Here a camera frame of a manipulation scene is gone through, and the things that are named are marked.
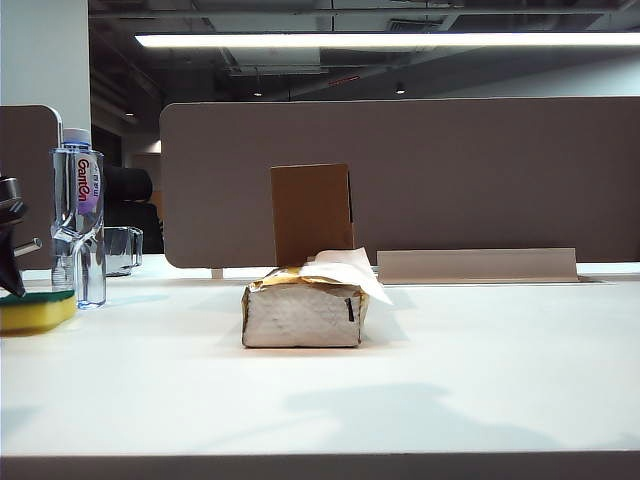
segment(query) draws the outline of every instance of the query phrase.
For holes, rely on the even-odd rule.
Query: cubicle divider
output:
[[[28,206],[22,223],[15,226],[13,243],[34,237],[40,250],[18,258],[21,269],[51,268],[53,220],[53,165],[50,151],[62,137],[59,115],[42,105],[0,106],[0,173],[18,179]]]
[[[374,262],[545,247],[638,260],[639,114],[640,98],[621,97],[173,104],[165,252],[179,267],[273,265],[269,168],[344,162]]]

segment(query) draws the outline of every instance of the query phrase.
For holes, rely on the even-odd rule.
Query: fluorescent light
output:
[[[136,39],[150,48],[640,46],[640,32],[152,34]]]

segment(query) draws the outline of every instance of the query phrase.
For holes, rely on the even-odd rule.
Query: plastic bottle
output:
[[[54,290],[76,291],[78,308],[106,300],[103,240],[103,155],[91,149],[89,132],[65,128],[62,148],[52,151],[55,220],[51,226]]]

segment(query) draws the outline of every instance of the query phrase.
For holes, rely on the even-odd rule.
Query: bottle cap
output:
[[[91,146],[91,133],[84,128],[65,128],[62,131],[62,143],[79,143]]]

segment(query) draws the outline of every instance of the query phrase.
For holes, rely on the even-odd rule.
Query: bottle label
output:
[[[100,168],[95,156],[80,153],[77,162],[78,213],[81,215],[95,213],[100,199]]]

